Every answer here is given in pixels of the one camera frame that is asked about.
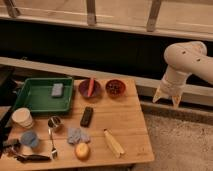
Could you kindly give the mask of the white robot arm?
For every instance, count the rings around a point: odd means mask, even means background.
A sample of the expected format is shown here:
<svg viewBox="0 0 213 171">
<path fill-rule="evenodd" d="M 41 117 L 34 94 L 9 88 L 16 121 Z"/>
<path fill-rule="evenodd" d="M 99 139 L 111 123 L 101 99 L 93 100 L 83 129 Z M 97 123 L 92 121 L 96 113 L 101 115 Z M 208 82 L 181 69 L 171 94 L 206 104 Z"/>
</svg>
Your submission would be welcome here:
<svg viewBox="0 0 213 171">
<path fill-rule="evenodd" d="M 153 103 L 170 97 L 177 108 L 187 79 L 192 74 L 213 85 L 213 57 L 207 55 L 207 47 L 203 42 L 171 44 L 164 51 L 164 60 L 167 68 L 154 94 Z"/>
</svg>

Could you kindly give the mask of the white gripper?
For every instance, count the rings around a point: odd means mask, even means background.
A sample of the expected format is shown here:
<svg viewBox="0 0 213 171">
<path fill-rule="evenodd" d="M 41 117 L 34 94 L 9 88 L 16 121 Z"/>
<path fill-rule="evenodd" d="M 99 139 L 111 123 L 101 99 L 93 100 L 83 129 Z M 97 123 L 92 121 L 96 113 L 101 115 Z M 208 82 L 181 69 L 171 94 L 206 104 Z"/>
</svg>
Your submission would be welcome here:
<svg viewBox="0 0 213 171">
<path fill-rule="evenodd" d="M 172 97 L 174 108 L 178 108 L 181 102 L 183 88 L 189 75 L 182 71 L 177 71 L 172 67 L 168 67 L 161 79 L 160 86 L 156 90 L 152 102 L 156 103 L 162 96 Z"/>
</svg>

